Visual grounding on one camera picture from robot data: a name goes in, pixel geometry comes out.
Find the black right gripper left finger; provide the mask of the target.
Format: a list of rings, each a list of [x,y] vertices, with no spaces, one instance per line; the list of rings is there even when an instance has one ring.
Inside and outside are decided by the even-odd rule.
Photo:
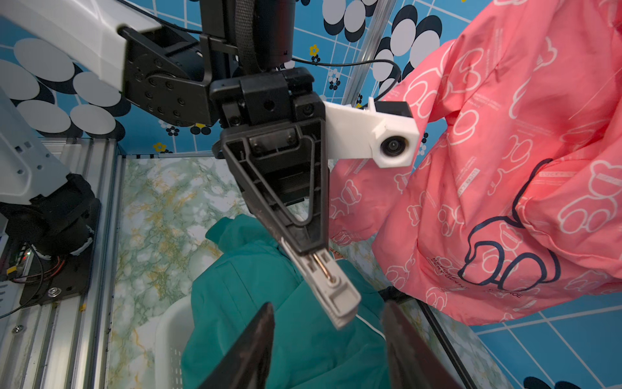
[[[274,334],[274,308],[265,303],[199,388],[266,388]]]

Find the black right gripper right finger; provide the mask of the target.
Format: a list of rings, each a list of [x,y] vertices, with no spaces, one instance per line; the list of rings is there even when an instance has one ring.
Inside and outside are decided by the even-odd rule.
[[[394,301],[385,304],[382,326],[385,330],[392,388],[462,387],[437,359]]]

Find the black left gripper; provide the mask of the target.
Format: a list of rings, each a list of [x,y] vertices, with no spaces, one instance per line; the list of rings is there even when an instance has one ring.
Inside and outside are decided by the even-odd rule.
[[[295,254],[328,246],[326,110],[304,67],[217,80],[217,145],[250,212]]]

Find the green jacket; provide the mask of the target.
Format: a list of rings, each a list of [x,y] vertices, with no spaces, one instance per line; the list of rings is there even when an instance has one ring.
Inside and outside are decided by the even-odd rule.
[[[387,388],[381,324],[384,302],[345,259],[340,267],[361,294],[353,321],[336,329],[278,243],[253,217],[222,218],[206,237],[221,256],[193,283],[194,330],[182,355],[185,387],[199,387],[266,303],[275,335],[270,388]]]

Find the white clothespin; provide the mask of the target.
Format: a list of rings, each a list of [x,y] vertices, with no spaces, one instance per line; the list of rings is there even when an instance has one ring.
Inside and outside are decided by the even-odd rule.
[[[296,265],[334,327],[341,330],[350,324],[358,313],[361,294],[328,249],[298,254],[284,238],[280,239],[280,246]]]

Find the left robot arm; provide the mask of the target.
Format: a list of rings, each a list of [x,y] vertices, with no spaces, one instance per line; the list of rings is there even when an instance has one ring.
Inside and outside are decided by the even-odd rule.
[[[1,14],[174,126],[220,124],[212,152],[293,254],[328,246],[326,108],[293,56],[293,1],[202,1],[187,32],[126,1],[4,1]]]

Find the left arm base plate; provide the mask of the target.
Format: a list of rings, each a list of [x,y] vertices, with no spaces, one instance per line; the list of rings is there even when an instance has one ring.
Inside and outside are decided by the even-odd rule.
[[[45,305],[89,289],[100,200],[83,176],[29,205],[1,204],[10,254],[1,279],[24,287],[19,304]]]

